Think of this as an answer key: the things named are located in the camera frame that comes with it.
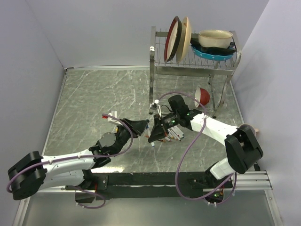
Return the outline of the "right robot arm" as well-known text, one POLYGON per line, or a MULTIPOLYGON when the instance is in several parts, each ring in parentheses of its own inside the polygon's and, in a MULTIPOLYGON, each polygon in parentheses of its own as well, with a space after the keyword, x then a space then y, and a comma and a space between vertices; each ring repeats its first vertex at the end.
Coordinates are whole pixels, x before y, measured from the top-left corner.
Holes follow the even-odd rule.
POLYGON ((222 179, 233 173, 244 174, 263 157, 253 128, 243 124, 232 126, 208 117, 197 109, 189 109, 181 95, 168 99, 171 113, 161 117, 154 115, 154 124, 148 141, 155 142, 166 138, 168 130, 180 125, 191 131, 200 132, 224 145, 226 158, 209 168, 206 182, 210 187, 217 187, 222 179))

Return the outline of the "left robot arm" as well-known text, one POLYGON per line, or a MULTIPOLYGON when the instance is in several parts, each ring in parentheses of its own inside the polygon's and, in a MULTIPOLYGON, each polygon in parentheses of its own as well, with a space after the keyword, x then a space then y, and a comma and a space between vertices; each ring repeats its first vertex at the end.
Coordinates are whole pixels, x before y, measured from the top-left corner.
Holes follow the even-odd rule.
POLYGON ((116 132, 103 134, 95 145, 77 153, 59 156, 40 155, 37 151, 28 153, 8 170, 7 192, 17 201, 51 187, 90 188, 95 183, 91 170, 101 168, 110 163, 112 157, 127 152, 124 146, 131 147, 150 122, 148 119, 118 119, 109 114, 102 117, 117 126, 116 132))

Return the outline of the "green marker pen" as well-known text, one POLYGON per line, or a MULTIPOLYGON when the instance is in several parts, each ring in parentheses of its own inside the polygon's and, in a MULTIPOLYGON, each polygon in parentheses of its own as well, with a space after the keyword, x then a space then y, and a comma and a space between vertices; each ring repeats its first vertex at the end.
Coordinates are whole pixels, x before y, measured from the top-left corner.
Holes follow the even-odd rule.
POLYGON ((174 129, 179 137, 184 137, 184 133, 180 129, 174 129))

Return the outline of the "blue marker pen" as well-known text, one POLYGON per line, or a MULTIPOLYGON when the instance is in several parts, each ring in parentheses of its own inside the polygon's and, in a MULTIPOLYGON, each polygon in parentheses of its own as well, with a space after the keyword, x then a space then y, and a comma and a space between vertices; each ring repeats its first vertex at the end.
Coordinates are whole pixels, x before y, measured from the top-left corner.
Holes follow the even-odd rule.
POLYGON ((146 135, 145 135, 145 136, 146 136, 147 138, 149 138, 150 135, 151 135, 151 131, 150 131, 150 129, 149 129, 149 126, 147 126, 147 127, 146 127, 146 135))

